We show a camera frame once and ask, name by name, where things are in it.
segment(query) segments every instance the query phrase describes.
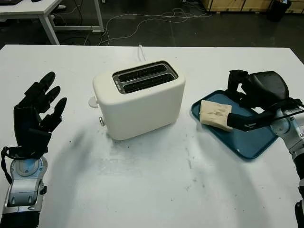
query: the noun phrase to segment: toaster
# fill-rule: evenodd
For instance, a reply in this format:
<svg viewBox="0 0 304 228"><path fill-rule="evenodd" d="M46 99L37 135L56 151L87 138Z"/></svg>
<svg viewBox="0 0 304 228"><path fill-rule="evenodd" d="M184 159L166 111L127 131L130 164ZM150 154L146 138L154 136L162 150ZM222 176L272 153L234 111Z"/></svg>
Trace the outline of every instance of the toaster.
<svg viewBox="0 0 304 228"><path fill-rule="evenodd" d="M93 79L109 135L124 140L176 121L185 78L166 61L131 66Z"/></svg>

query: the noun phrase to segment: cable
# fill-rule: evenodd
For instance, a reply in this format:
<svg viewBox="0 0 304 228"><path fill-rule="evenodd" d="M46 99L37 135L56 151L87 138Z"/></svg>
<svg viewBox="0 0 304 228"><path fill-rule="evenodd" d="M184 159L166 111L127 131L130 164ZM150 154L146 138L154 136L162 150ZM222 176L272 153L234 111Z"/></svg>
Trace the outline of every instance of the cable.
<svg viewBox="0 0 304 228"><path fill-rule="evenodd" d="M186 17L175 16L175 13L176 13L176 12L174 12L174 10L176 10L176 9L180 9ZM166 16L166 15L165 15L166 13L172 13L172 12L173 12L173 16ZM109 20L107 21L107 24L106 24L106 26L105 26L105 32L104 32L104 34L101 36L101 40L100 40L100 42L98 43L98 46L99 46L100 44L104 43L104 42L102 42L103 36L104 36L104 35L108 34L108 40L110 39L109 33L108 33L108 24L109 24L109 22L110 22L111 20L115 19L115 18L122 17L122 16L129 16L129 15L132 15L132 16L146 16L146 17L165 17L165 18L189 18L189 17L187 17L186 13L185 13L185 12L183 11L183 9L181 9L181 8L174 8L171 12L165 12L165 13L163 13L162 15L147 15L147 14L133 14L133 13L127 13L127 14L118 15L118 16L115 16L115 17L113 17L113 18L111 18L111 19L109 19ZM204 16L204 15L206 15L206 14L201 14L201 15L193 15L193 14L190 14L190 15L193 16L193 17L202 17L202 16Z"/></svg>
<svg viewBox="0 0 304 228"><path fill-rule="evenodd" d="M173 13L173 15L171 16L167 16L165 14L167 13ZM182 13L183 16L176 16L175 13ZM144 16L144 17L161 17L161 18L166 18L166 19L171 19L171 18L179 18L179 19L184 19L182 21L169 21L169 20L164 20L164 19L158 19L158 18L153 18L153 19L146 19L146 20L143 20L141 21L137 27L136 27L136 30L131 34L131 35L128 35L128 36L125 36L125 37L118 37L118 38L110 38L109 36L109 32L108 32L108 25L109 25L109 22L112 21L113 19L115 18L118 18L118 17L123 17L123 16L129 16L129 15L132 15L132 16ZM108 21L107 21L107 24L105 26L105 31L103 33L103 35L101 36L101 39L100 39L100 42L97 44L98 46L105 43L105 42L108 42L107 45L109 45L110 41L111 40L115 40L115 39L122 39L122 38L130 38L132 37L138 30L139 26L144 23L144 22L147 22L147 21L150 21L150 20L159 20L159 21L165 21L165 22L170 22L170 23L183 23L185 21L187 21L188 19L190 18L203 18L203 17L210 17L210 15L206 16L206 13L204 14L200 14L200 15L194 15L194 14L190 14L190 13L185 13L184 10L182 8L174 8L171 12L165 12L161 15L147 15L147 14L133 14L133 13L127 13L127 14L122 14L122 15L118 15L118 16L115 16L113 18L110 18ZM108 40L105 40L103 41L103 36L107 35L108 36Z"/></svg>
<svg viewBox="0 0 304 228"><path fill-rule="evenodd" d="M55 14L55 15L57 15L57 14L60 14L60 15L66 15L66 14L71 14L71 13L74 13L74 11L77 9L77 7L75 7L71 12L67 12L67 13L53 13L53 14Z"/></svg>
<svg viewBox="0 0 304 228"><path fill-rule="evenodd" d="M79 7L79 10L80 10L80 13L81 13L81 8L82 8L82 4L84 3L84 0L81 0L80 2L80 7ZM81 21L78 25L82 25L82 21L83 21L83 18L82 18L82 15L81 15Z"/></svg>
<svg viewBox="0 0 304 228"><path fill-rule="evenodd" d="M142 57L143 57L144 61L146 61L146 60L147 60L147 59L146 59L146 55L145 55L144 52L143 52L143 47L142 47L141 44L138 45L138 50L141 50L141 52L142 52Z"/></svg>
<svg viewBox="0 0 304 228"><path fill-rule="evenodd" d="M82 13L81 13L81 10L80 10L79 6L78 6L77 3L76 3L76 0L73 0L73 2L75 3L75 6L76 6L76 8L77 8L77 10L78 10L78 13L79 13L78 25L80 25L80 23L82 23Z"/></svg>
<svg viewBox="0 0 304 228"><path fill-rule="evenodd" d="M64 42L66 42L67 40L70 40L70 39L77 39L77 38L79 38L79 39L84 39L84 40L88 43L89 46L92 44L91 41L90 41L88 38L86 38L86 37L69 37L69 38L66 38L66 39L60 41L60 43L64 43Z"/></svg>
<svg viewBox="0 0 304 228"><path fill-rule="evenodd" d="M92 32L92 26L91 26L90 31L88 32L88 34L87 34L87 36L86 36L86 38L85 38L84 45L86 45L86 41L89 39L89 36L90 36L91 32Z"/></svg>

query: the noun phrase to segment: floor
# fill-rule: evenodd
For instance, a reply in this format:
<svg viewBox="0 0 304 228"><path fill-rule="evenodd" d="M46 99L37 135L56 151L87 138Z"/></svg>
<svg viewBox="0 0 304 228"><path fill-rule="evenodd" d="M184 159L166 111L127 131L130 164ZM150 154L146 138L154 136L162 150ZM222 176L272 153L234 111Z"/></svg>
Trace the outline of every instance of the floor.
<svg viewBox="0 0 304 228"><path fill-rule="evenodd" d="M67 10L56 15L55 23L77 25L79 14L74 0L63 0ZM104 26L115 16L135 13L160 15L174 8L182 8L192 15L203 15L187 19L165 18L173 23L149 20L140 24L137 32L130 38L110 40L110 46L174 46L174 47L289 47L304 63L304 14L285 15L278 22L267 20L266 14L221 13L209 14L191 0L107 0L101 4ZM93 0L83 0L83 25L97 25ZM174 10L176 16L183 16L180 9ZM125 37L133 34L138 24L151 17L126 15L108 23L110 38ZM101 40L98 33L57 32L61 44L97 45ZM101 45L107 45L107 35ZM48 38L38 20L10 20L0 27L0 48L5 44L49 44Z"/></svg>

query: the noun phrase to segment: plastic tray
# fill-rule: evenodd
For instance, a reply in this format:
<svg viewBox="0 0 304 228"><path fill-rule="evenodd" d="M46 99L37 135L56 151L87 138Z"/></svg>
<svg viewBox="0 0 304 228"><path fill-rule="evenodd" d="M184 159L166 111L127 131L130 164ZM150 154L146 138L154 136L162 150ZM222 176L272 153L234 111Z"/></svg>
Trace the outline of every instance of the plastic tray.
<svg viewBox="0 0 304 228"><path fill-rule="evenodd" d="M194 117L200 121L200 103L201 100L213 101L220 104L231 105L232 113L251 116L256 114L252 109L241 108L238 103L231 100L224 94L224 91L217 90L212 94L200 99L192 105L191 111ZM270 127L263 127L249 132L243 132L233 129L231 132L223 131L219 128L205 125L213 134L215 134L227 147L237 155L246 159L258 157L268 146L270 146L277 136Z"/></svg>

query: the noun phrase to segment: table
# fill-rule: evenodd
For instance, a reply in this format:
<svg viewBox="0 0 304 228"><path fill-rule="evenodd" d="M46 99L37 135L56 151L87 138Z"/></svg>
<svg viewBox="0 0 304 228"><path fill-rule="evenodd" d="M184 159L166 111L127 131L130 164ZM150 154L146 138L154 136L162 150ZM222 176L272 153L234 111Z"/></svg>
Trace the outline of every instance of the table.
<svg viewBox="0 0 304 228"><path fill-rule="evenodd" d="M194 102L226 88L232 69L274 70L291 97L304 99L304 65L295 54L288 48L143 49L148 61L180 67L184 98L176 123L125 141L107 135L100 110L88 100L93 77L137 62L137 47L7 45L0 51L1 146L16 144L13 106L34 81L54 71L53 86L61 86L56 100L68 97L45 155L48 192L39 227L296 227L299 179L283 141L244 161L190 115ZM7 188L1 174L1 203Z"/></svg>
<svg viewBox="0 0 304 228"><path fill-rule="evenodd" d="M59 45L55 34L57 30L93 30L104 32L99 0L94 0L99 26L55 26L50 13L61 0L41 0L32 2L23 0L13 6L0 6L0 19L36 19L39 18L51 44Z"/></svg>

